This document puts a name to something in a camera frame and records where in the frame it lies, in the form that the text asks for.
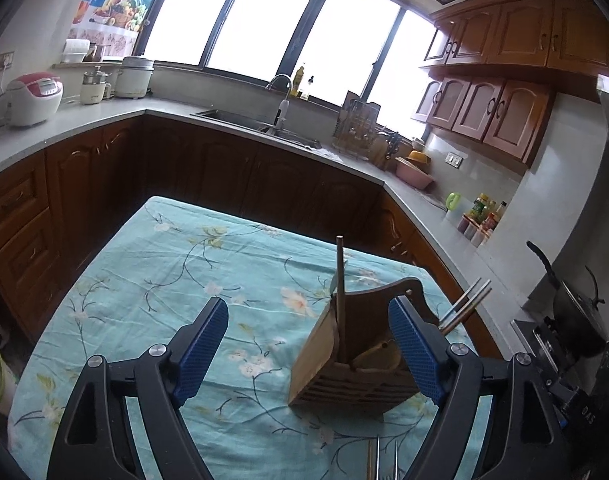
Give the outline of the long steel utensil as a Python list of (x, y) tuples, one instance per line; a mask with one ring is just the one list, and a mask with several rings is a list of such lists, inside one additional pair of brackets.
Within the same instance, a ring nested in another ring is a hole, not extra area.
[(375, 440), (373, 465), (373, 479), (379, 480), (381, 478), (381, 438), (379, 436)]

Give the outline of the teal floral tablecloth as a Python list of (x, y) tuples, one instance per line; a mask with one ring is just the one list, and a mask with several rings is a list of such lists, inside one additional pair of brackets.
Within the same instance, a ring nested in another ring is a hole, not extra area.
[[(431, 311), (450, 304), (416, 266), (344, 251), (349, 290), (418, 278)], [(209, 209), (153, 197), (84, 270), (55, 311), (19, 379), (8, 446), (33, 479), (50, 450), (86, 360), (129, 360), (171, 339), (213, 297), (227, 332), (182, 415), (218, 479), (362, 479), (367, 441), (381, 438), (384, 477), (400, 445), (403, 474), (436, 407), (412, 396), (379, 415), (289, 406), (290, 371), (329, 302), (334, 245)]]

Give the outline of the wooden utensil holder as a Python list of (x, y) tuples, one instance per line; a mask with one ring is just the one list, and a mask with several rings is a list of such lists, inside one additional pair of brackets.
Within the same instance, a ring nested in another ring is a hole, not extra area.
[(288, 404), (383, 414), (418, 393), (389, 327), (388, 304), (398, 296), (410, 300), (422, 320), (438, 323), (418, 278), (347, 292), (346, 354), (341, 362), (333, 295), (292, 364)]

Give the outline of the condiment bottles set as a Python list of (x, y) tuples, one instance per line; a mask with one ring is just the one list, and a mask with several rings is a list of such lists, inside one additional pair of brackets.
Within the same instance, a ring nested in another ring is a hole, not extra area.
[(475, 247), (479, 247), (489, 240), (504, 216), (506, 208), (507, 203), (504, 200), (497, 203), (489, 195), (480, 193), (474, 200), (471, 209), (461, 217), (457, 231)]

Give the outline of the lower wooden cabinets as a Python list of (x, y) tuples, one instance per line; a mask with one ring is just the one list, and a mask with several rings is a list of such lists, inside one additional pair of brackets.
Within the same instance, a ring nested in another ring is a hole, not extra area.
[(91, 259), (164, 196), (427, 270), (463, 289), (427, 231), (385, 188), (285, 148), (151, 114), (61, 140), (0, 172), (0, 293), (36, 339)]

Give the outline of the wooden cabinets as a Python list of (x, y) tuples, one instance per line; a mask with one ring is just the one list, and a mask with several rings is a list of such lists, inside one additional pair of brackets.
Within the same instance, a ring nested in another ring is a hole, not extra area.
[(164, 196), (427, 270), (463, 289), (427, 231), (385, 188), (285, 148), (151, 114), (61, 140), (0, 172), (0, 293), (36, 339), (91, 259)]
[(531, 166), (554, 100), (597, 99), (609, 21), (593, 0), (465, 0), (431, 14), (414, 119)]

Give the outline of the green cup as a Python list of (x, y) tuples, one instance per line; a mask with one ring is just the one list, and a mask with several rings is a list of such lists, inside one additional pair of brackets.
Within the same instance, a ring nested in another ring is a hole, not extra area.
[(457, 192), (452, 192), (447, 196), (445, 200), (445, 206), (448, 210), (454, 210), (455, 208), (457, 208), (457, 205), (460, 203), (460, 200), (461, 194)]

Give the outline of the pink basin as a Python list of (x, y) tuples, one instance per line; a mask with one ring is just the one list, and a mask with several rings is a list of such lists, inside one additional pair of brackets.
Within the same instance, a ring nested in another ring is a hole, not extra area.
[(419, 169), (419, 167), (416, 167), (405, 158), (397, 157), (396, 162), (396, 176), (406, 184), (411, 185), (412, 188), (423, 191), (434, 182), (433, 177), (425, 174), (422, 169)]

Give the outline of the knife block with knives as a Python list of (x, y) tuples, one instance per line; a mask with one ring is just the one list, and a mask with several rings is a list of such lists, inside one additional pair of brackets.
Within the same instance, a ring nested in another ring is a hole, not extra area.
[(382, 168), (386, 170), (390, 162), (396, 158), (400, 148), (402, 136), (399, 132), (390, 132), (386, 134), (387, 148), (382, 163)]

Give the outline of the red white rice cooker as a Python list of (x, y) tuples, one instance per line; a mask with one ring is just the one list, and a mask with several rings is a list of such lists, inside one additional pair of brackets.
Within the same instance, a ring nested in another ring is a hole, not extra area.
[(58, 110), (64, 85), (49, 72), (13, 79), (0, 97), (0, 125), (27, 128), (49, 120)]

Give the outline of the small white appliance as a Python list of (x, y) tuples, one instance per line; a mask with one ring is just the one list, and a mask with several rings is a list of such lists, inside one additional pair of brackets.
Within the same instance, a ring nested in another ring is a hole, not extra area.
[(109, 99), (110, 94), (111, 84), (108, 81), (108, 74), (102, 70), (102, 67), (95, 66), (92, 70), (83, 74), (80, 90), (82, 105), (99, 104)]

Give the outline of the upper wooden cabinets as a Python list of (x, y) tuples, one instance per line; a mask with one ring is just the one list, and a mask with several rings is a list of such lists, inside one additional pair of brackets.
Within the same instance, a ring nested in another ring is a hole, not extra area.
[(431, 14), (414, 119), (531, 166), (554, 100), (597, 99), (609, 21), (593, 0), (465, 0)]

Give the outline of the chrome sink faucet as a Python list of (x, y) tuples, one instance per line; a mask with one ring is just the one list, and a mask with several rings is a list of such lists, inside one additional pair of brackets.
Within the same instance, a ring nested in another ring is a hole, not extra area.
[(286, 90), (284, 91), (284, 96), (280, 104), (278, 104), (277, 111), (273, 120), (273, 129), (275, 131), (280, 131), (284, 128), (284, 124), (286, 122), (286, 117), (288, 113), (288, 108), (290, 104), (290, 92), (292, 90), (292, 79), (286, 74), (276, 74), (266, 85), (266, 90), (273, 90), (274, 86), (277, 82), (283, 80), (286, 82)]

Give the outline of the yellow oil bottle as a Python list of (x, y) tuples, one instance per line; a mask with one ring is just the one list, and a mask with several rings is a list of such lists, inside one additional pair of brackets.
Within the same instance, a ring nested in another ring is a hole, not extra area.
[(300, 87), (304, 74), (305, 74), (305, 66), (303, 64), (301, 64), (298, 67), (298, 70), (296, 70), (294, 78), (292, 78), (292, 84), (291, 84), (291, 89), (290, 89), (291, 96), (298, 96), (299, 87)]

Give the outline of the wall light switch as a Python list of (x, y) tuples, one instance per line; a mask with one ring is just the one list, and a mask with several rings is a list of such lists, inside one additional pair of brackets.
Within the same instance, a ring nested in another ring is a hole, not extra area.
[(462, 165), (462, 162), (463, 157), (459, 154), (448, 153), (446, 156), (446, 163), (455, 169), (459, 169)]

